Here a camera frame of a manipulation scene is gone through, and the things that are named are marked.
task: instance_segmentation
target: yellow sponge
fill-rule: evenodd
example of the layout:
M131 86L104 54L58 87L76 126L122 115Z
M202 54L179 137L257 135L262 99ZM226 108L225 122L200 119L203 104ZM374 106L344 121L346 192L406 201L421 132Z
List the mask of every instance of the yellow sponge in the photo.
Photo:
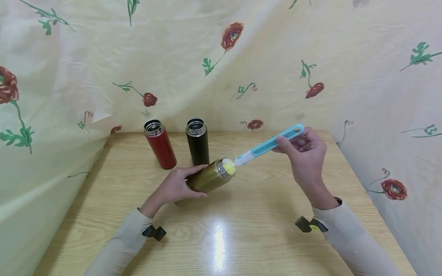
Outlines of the yellow sponge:
M228 159L228 158L223 158L222 159L222 166L224 167L224 170L229 174L229 175L234 175L236 172L236 167L233 164L233 161Z

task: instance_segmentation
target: sleeve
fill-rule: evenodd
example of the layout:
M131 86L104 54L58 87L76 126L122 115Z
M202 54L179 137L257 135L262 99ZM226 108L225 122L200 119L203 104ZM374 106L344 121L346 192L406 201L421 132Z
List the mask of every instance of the sleeve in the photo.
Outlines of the sleeve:
M326 241L338 252L355 276L400 276L383 249L370 237L345 203L331 210L313 208L314 218L327 232Z
M115 236L104 246L85 272L85 276L119 276L132 258L138 254L146 237L142 232L152 224L152 219L133 210L121 224Z

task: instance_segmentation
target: person's left hand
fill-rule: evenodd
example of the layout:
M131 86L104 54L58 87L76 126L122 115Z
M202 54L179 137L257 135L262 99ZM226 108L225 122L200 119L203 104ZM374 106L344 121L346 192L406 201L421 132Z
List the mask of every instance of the person's left hand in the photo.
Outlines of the person's left hand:
M140 212L149 218L158 212L166 203L177 202L185 198L204 198L205 193L192 191L186 184L187 176L199 172L207 165L190 168L173 168L146 202L140 207Z

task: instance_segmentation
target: light blue brush handle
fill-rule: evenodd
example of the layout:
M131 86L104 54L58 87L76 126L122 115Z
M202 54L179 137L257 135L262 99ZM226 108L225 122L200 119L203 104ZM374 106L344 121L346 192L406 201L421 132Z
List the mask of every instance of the light blue brush handle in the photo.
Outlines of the light blue brush handle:
M253 149L250 150L250 152L252 153L252 155L254 157L258 157L258 156L263 155L264 153L266 153L266 152L268 152L278 146L278 144L276 143L276 137L284 136L285 138L290 140L290 139L293 139L296 136L300 135L303 132L304 132L303 125L300 125L300 124L294 125L294 126L290 127L289 129L281 132L277 136L269 139L268 141L265 141L264 143L260 144L259 146L254 147Z

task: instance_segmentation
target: wood grain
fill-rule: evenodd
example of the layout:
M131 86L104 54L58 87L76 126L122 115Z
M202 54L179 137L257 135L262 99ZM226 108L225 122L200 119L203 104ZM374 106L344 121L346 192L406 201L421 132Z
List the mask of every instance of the wood grain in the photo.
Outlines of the wood grain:
M271 132L209 133L211 160L234 159L275 135ZM323 178L355 212L404 276L415 275L333 138ZM191 166L183 133L170 133L178 166ZM166 177L141 133L113 135L72 204L35 275L82 275L124 216ZM294 225L312 217L285 155L267 153L238 168L231 182L185 207L164 206L154 226L166 237L148 239L124 275L351 275L321 233Z

